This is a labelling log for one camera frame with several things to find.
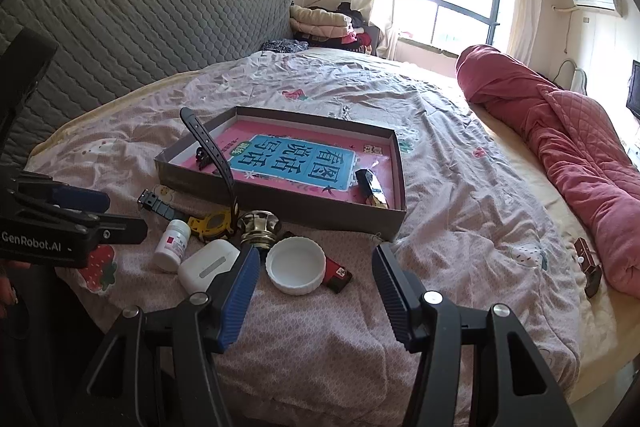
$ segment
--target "white plastic bottle cap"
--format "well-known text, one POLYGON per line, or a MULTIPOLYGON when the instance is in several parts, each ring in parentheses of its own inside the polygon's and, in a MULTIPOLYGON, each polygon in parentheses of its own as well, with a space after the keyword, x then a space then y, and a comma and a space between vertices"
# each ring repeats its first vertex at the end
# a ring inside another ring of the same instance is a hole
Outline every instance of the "white plastic bottle cap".
POLYGON ((180 219, 172 220, 162 234, 154 252, 156 266, 165 272, 177 272, 190 237, 189 225, 180 219))
POLYGON ((266 269, 277 289, 289 295, 305 295, 322 283, 326 257, 311 239, 289 237, 271 248, 266 269))
POLYGON ((178 280, 188 294, 205 292, 216 275, 228 272, 240 255, 238 248, 224 239, 211 241, 178 268, 178 280))

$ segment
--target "metal screw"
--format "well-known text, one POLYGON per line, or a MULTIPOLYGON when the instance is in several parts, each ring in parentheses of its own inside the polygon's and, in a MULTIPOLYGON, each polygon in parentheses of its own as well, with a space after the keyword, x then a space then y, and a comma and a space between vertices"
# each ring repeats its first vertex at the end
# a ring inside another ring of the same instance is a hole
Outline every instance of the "metal screw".
POLYGON ((508 317, 511 312, 505 304, 496 304, 494 306, 494 313, 498 315, 498 317, 508 317))
POLYGON ((442 295, 438 292, 427 292, 422 298, 429 304, 440 304, 442 302, 442 295))
POLYGON ((132 319, 136 315, 140 313, 140 308, 137 306, 133 306, 132 308, 124 308, 122 311, 122 316, 126 319, 132 319))
POLYGON ((189 302, 194 306, 202 306, 209 300, 209 296, 203 292, 194 293, 189 297, 189 302))

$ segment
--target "white wall-mounted air conditioner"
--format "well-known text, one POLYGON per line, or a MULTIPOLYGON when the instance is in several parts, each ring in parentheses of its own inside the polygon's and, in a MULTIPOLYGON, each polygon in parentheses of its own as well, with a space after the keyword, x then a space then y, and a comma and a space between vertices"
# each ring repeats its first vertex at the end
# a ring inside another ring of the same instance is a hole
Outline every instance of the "white wall-mounted air conditioner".
POLYGON ((622 17, 621 0, 574 0, 574 4, 581 10, 622 17))

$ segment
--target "window sill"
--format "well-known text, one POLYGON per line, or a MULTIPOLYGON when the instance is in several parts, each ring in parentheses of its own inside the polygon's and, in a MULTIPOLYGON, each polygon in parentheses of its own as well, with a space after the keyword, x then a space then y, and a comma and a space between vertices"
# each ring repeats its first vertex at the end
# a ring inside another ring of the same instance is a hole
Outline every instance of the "window sill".
POLYGON ((428 52, 431 53, 435 53, 438 55, 444 55, 445 57, 449 57, 449 58, 455 58, 456 60, 458 59, 459 55, 456 55, 455 53, 451 53, 448 52, 446 50, 441 50, 440 48, 436 48, 434 46, 431 46, 429 44, 425 44, 424 42, 418 42, 418 41, 414 41, 412 39, 408 39, 407 37, 400 37, 398 39, 399 42, 404 42, 405 44, 409 44, 411 46, 415 46, 417 48, 422 48, 428 52))

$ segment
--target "television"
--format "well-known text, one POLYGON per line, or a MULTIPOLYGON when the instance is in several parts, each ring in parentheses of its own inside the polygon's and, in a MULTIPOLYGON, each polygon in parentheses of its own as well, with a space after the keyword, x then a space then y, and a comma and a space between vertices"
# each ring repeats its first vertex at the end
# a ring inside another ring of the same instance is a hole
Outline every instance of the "television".
POLYGON ((640 62, 634 60, 634 69, 629 81, 629 97, 626 99, 626 107, 634 116, 640 119, 640 62))

